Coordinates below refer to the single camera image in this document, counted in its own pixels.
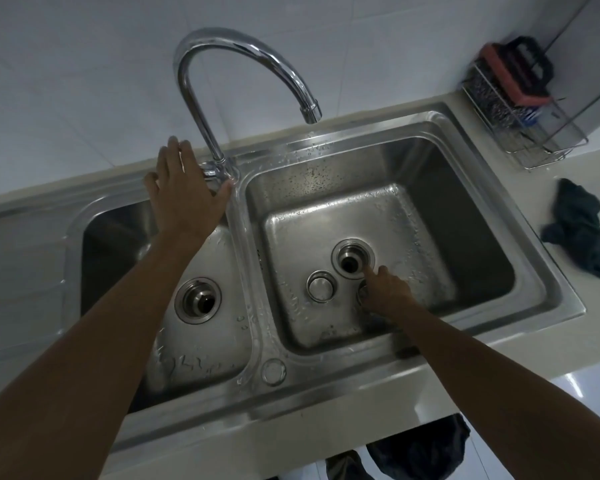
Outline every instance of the hand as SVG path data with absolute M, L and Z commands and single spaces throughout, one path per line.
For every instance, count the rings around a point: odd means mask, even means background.
M 405 308 L 421 307 L 411 294 L 409 284 L 389 273 L 386 266 L 380 266 L 378 274 L 368 265 L 363 271 L 367 281 L 367 298 L 362 306 L 366 310 L 396 320 L 405 313 Z
M 232 186 L 225 182 L 213 195 L 193 155 L 190 142 L 171 136 L 158 153 L 156 172 L 144 177 L 159 235 L 174 239 L 195 254 L 224 215 Z

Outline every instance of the sink basin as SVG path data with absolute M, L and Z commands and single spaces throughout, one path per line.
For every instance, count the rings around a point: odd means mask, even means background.
M 90 222 L 82 252 L 83 315 L 146 254 L 156 233 L 148 201 L 104 212 Z M 130 412 L 231 379 L 245 368 L 251 331 L 236 269 L 223 219 L 180 279 Z
M 410 137 L 261 173 L 246 189 L 267 297 L 283 343 L 320 353 L 390 330 L 357 304 L 360 260 L 343 276 L 332 250 L 355 239 L 416 299 L 448 315 L 512 290 L 513 268 L 439 147 Z M 333 298 L 312 300 L 316 270 Z

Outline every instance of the white tile floor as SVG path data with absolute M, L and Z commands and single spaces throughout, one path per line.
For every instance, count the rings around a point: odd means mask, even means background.
M 561 389 L 578 398 L 600 416 L 600 363 L 565 374 L 553 380 Z M 356 449 L 367 473 L 376 480 L 391 480 L 384 475 L 369 456 L 366 446 Z M 280 480 L 328 480 L 324 460 L 305 465 L 286 474 Z M 483 439 L 472 430 L 466 443 L 464 462 L 449 480 L 513 480 Z

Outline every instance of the curved faucet spout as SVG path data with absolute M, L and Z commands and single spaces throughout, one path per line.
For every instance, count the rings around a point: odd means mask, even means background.
M 191 112 L 202 137 L 207 142 L 209 150 L 211 150 L 216 168 L 224 173 L 224 175 L 218 176 L 236 180 L 238 178 L 237 169 L 231 161 L 225 158 L 222 149 L 220 149 L 220 145 L 218 145 L 216 137 L 211 132 L 209 123 L 202 113 L 189 80 L 191 60 L 197 53 L 209 48 L 224 48 L 246 55 L 276 74 L 296 96 L 298 103 L 300 103 L 300 111 L 307 123 L 312 124 L 320 121 L 322 112 L 318 101 L 313 97 L 309 87 L 307 87 L 296 69 L 282 55 L 260 40 L 236 30 L 219 27 L 195 30 L 184 37 L 178 44 L 173 57 L 173 71 L 175 72 L 176 82 L 189 112 Z

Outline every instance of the person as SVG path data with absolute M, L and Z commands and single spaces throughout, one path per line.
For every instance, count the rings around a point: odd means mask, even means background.
M 159 229 L 149 252 L 0 393 L 0 479 L 100 475 L 178 280 L 232 192 L 225 182 L 212 195 L 175 137 L 144 184 Z M 599 416 L 433 316 L 386 266 L 365 277 L 364 307 L 410 337 L 515 478 L 600 480 Z

